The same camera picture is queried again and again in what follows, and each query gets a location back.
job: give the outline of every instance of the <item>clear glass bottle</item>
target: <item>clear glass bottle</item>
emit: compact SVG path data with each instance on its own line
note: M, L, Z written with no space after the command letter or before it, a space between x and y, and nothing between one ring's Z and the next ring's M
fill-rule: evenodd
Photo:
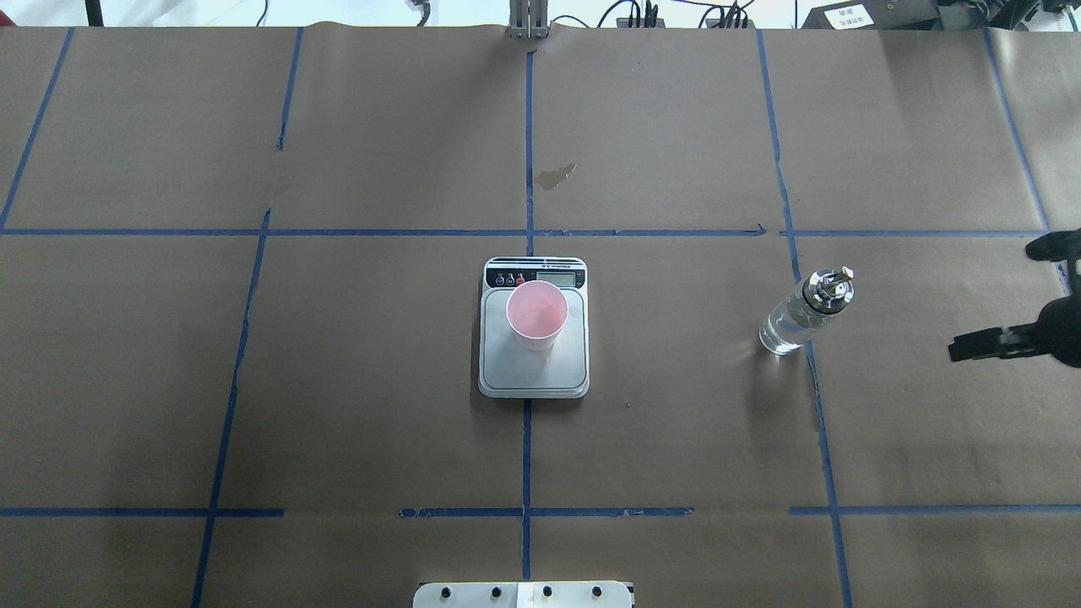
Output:
M806 344L852 302L854 278L848 266L812 273L762 321L758 330L762 345L775 355L787 355Z

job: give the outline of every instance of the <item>metal bottle top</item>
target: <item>metal bottle top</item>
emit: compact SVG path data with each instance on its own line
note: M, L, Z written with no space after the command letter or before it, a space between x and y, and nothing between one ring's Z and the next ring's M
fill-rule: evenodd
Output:
M812 308L823 315L836 315L852 302L856 288L852 279L856 274L848 266L840 270L825 268L811 274L803 281L803 299Z

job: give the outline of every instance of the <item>kitchen scale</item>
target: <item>kitchen scale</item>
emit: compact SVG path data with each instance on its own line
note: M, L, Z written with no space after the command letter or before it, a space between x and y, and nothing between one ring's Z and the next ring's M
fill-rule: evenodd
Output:
M566 325L548 351L518 342L507 321L516 287L548 281L566 296ZM478 385L489 397L576 399L589 391L589 300L586 263L577 257L493 257L484 264L480 296Z

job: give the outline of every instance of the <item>plastic cup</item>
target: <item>plastic cup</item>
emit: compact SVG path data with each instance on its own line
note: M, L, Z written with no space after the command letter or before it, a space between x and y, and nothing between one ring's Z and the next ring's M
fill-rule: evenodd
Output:
M526 281L507 299L507 320L530 351L547 351L566 323L566 296L548 281Z

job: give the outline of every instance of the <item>blue tape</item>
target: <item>blue tape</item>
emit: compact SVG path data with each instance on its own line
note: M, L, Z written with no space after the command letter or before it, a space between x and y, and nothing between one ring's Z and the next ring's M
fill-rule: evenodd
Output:
M281 132L278 133L278 149L285 146L285 124L289 123L289 107L293 103L293 84L296 82L296 64L301 61L301 41L304 40L304 28L296 28L296 41L293 42L293 63L289 67L289 84L285 87L285 103L281 106Z
M210 558L210 543L214 537L214 517L208 517L203 525L203 543L199 550L199 567L196 569L196 584L191 590L191 608L199 608L202 603L202 587L206 580L206 563Z
M780 169L780 135L777 133L777 110L773 105L773 84L770 83L770 62L765 56L765 37L761 29L756 30L758 35L758 60L762 66L762 87L765 90L765 110L770 118L770 136L773 141L773 164L777 171L777 187L780 189L780 201L785 214L785 232L788 238L788 250L792 264L792 275L799 281L800 261L796 252L796 237L791 235L796 229L792 223L792 208L788 199L788 184L785 183L785 173Z
M1047 213L1043 208L1043 198L1040 197L1040 190L1036 187L1036 180L1032 177L1032 168L1028 163L1028 155L1025 154L1025 145L1020 142L1020 134L1017 132L1017 124L1014 122L1013 110L1010 109L1010 101L1006 98L1006 90L1002 85L1002 76L999 72L999 60L995 54L995 43L991 40L991 30L984 28L984 42L987 44L987 57L991 62L991 74L995 77L995 89L999 93L999 102L1002 104L1002 110L1006 115L1006 124L1010 125L1010 135L1013 136L1014 147L1017 148L1017 156L1020 157L1020 167L1025 172L1025 181L1028 183L1028 190L1032 194L1032 200L1036 201L1036 211L1040 216L1040 225L1043 226L1044 232L1051 230L1051 224L1047 222Z
M942 504L841 506L841 515L966 515L966 514L1043 514L1081 513L1081 504ZM797 517L829 515L825 506L793 506L789 515Z
M520 237L525 230L516 229L409 229L409 228L276 228L272 237Z
M206 564L210 559L210 546L214 537L214 517L217 503L222 497L222 480L225 477L225 459L229 452L229 437L232 434L232 418L237 411L237 396L240 392L240 367L244 362L248 348L248 333L251 327L252 300L259 283L259 273L263 269L263 251L266 248L267 230L270 227L270 210L263 215L263 226L259 228L259 242L255 248L255 262L252 264L252 278L248 283L248 300L244 303L244 318L240 328L240 341L237 345L237 358L232 365L232 382L229 386L229 401L225 409L225 423L222 425L222 442L217 450L217 463L214 467L214 485L210 495L210 511L206 526L203 529L203 544L199 552L199 567L196 570L196 584L191 592L191 607L197 608L202 600L203 581L206 579Z
M668 230L668 229L570 229L535 230L543 237L760 237L768 230L762 224L755 229Z
M61 68L64 67L64 60L67 57L68 48L71 47L71 37L74 35L75 28L69 27L67 36L64 37L64 45L61 47L61 54L56 57L56 65L53 66L53 76L49 79L49 87L45 88L45 94L42 96L41 105L38 107L38 116L34 119L34 125L30 127L30 135L27 136L26 146L23 147L23 156L18 159L18 167L15 169L15 177L11 181L11 188L9 188L8 198L3 203L3 211L0 211L0 228L3 228L8 223L8 215L11 213L11 206L15 202L18 184L23 181L23 171L26 170L26 163L30 160L30 150L34 148L35 140L38 138L41 120L45 117L49 100L52 98L53 90L56 89L56 80L61 77Z
M559 508L532 510L534 517L686 517L694 513L690 506L657 506L630 508Z
M1040 230L782 230L792 237L1035 238Z
M10 236L254 237L252 228L3 228ZM275 228L271 237L520 237L518 229Z
M525 255L533 255L533 53L525 53Z
M208 517L209 508L0 507L0 517ZM284 517L284 508L223 508L216 517Z
M105 236L105 237L253 237L255 229L231 228L3 228L8 236Z
M521 517L522 510L508 508L403 508L398 514L402 519L454 518L454 517Z
M829 436L826 433L826 414L822 407L822 387L818 384L818 366L814 360L814 345L806 344L808 364L811 366L811 383L814 387L814 409L818 415L818 449L822 452L822 470L826 478L826 499L829 501L829 519L833 529L833 551L837 554L837 569L841 580L841 596L845 608L852 608L852 586L849 584L849 560L844 554L844 537L841 534L841 513L837 505L837 487L833 485L833 463L829 453Z
M533 514L533 399L522 402L522 580L533 578L530 517Z
M777 186L780 188L780 199L784 202L785 233L788 240L788 254L792 264L792 276L796 282L802 278L800 273L799 250L796 247L796 230L792 221L792 210L788 198L788 186L780 167L780 136L777 133L777 115L773 105L773 85L770 83L770 64L765 53L765 38L761 29L758 35L758 55L762 64L762 85L765 89L765 106L770 117L770 133L773 136L773 158L777 169ZM833 465L829 455L829 437L826 433L826 415L822 407L822 391L818 385L818 367L814 360L814 348L806 345L808 365L811 367L811 379L814 384L814 407L818 415L818 449L822 453L822 468L826 479L826 495L829 499L829 518L833 530L833 550L837 555L837 570L841 583L841 597L845 608L852 608L852 589L849 584L849 564L844 555L844 539L841 533L841 516L837 510L837 490L833 487Z

